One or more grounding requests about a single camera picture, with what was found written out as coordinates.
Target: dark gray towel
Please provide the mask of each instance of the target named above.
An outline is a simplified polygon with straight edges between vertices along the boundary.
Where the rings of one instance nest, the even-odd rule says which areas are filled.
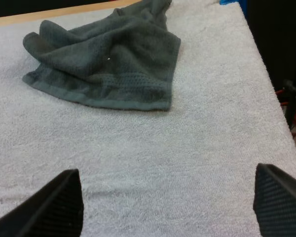
[[[180,39],[167,31],[171,0],[143,0],[67,31],[43,21],[23,44],[41,65],[23,77],[55,97],[93,107],[168,110]]]

